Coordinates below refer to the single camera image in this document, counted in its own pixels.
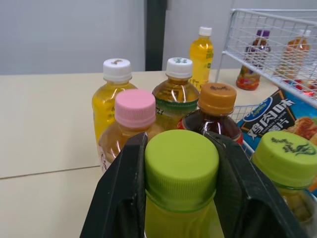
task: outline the yellow-green bottle cap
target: yellow-green bottle cap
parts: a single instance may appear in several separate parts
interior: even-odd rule
[[[218,166],[218,151],[204,136],[165,131],[145,149],[147,196],[169,211],[199,210],[213,199]]]
[[[252,161],[275,183],[301,189],[317,174],[317,147],[301,136],[271,131],[262,137]]]

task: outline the red bottle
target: red bottle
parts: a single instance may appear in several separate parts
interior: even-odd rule
[[[199,109],[187,114],[177,126],[204,134],[212,131],[225,135],[242,145],[243,136],[240,127],[229,117],[237,97],[236,90],[222,83],[206,83],[198,100]]]

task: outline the pink bottle cap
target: pink bottle cap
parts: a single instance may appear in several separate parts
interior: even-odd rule
[[[141,128],[155,122],[155,97],[141,89],[129,89],[115,97],[114,118],[125,127]]]

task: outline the white wall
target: white wall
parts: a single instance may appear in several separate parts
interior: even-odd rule
[[[170,0],[166,13],[162,68],[171,57],[189,57],[189,48],[198,38],[200,26],[212,27],[214,46],[212,68],[218,68],[224,47],[231,8],[317,9],[316,0]],[[236,61],[225,57],[223,68],[239,68]]]
[[[170,57],[189,57],[201,25],[213,28],[217,68],[232,7],[313,9],[317,1],[169,0],[163,69]],[[101,72],[116,57],[144,70],[144,11],[144,0],[0,0],[0,74]]]
[[[143,0],[1,0],[0,74],[144,70]]]

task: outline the black pole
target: black pole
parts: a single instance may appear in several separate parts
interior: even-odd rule
[[[146,0],[145,71],[162,70],[167,0]]]

